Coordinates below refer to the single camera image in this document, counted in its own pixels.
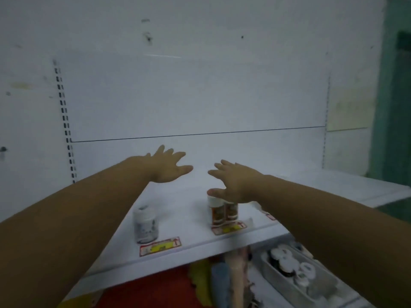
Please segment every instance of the wall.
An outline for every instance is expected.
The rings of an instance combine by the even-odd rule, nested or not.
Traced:
[[[3,218],[70,183],[51,64],[61,50],[253,63],[307,50],[329,63],[331,87],[377,85],[385,0],[0,2]],[[369,139],[369,129],[328,133],[325,167],[365,174]]]
[[[377,110],[374,118],[369,176],[383,179],[386,160],[387,131],[391,109],[391,88],[395,70],[396,43],[399,31],[411,32],[411,1],[389,0],[381,56]]]

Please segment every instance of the red object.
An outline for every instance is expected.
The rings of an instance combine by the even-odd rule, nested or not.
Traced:
[[[203,308],[188,277],[188,266],[181,266],[105,290],[97,308]]]

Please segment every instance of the finger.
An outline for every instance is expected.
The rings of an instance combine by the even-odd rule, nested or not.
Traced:
[[[173,157],[176,159],[176,163],[181,160],[181,158],[185,156],[185,152],[179,151],[173,154]]]
[[[211,175],[211,176],[213,176],[213,177],[215,177],[215,178],[221,179],[221,180],[223,180],[223,178],[224,178],[224,171],[220,171],[220,170],[209,170],[209,171],[208,171],[208,174]]]
[[[165,146],[164,146],[164,145],[161,145],[160,147],[158,147],[158,149],[157,149],[157,151],[156,151],[155,154],[162,154],[162,153],[164,152],[164,148],[165,148]]]
[[[225,199],[226,197],[226,189],[219,189],[219,188],[214,188],[214,189],[209,189],[207,191],[207,194],[212,196],[212,197],[216,197],[216,198],[220,198],[220,199]]]
[[[226,165],[222,165],[222,164],[220,164],[220,163],[214,163],[214,166],[215,166],[216,168],[218,168],[219,170],[221,170],[221,171],[227,170],[227,166],[226,166]]]
[[[223,165],[233,165],[233,163],[226,161],[226,160],[221,160],[221,164]]]
[[[180,176],[186,175],[186,174],[190,173],[192,170],[193,170],[192,165],[178,166],[178,174],[180,174]]]

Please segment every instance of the person's right hand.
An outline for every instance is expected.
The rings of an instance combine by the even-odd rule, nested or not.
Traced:
[[[234,203],[254,201],[254,186],[264,175],[248,166],[221,160],[215,163],[218,170],[209,170],[208,174],[222,180],[226,189],[210,189],[207,194]]]

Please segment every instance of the white bottle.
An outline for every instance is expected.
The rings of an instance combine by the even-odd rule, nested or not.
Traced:
[[[150,243],[158,238],[158,224],[155,210],[150,206],[133,211],[134,239],[136,243]]]

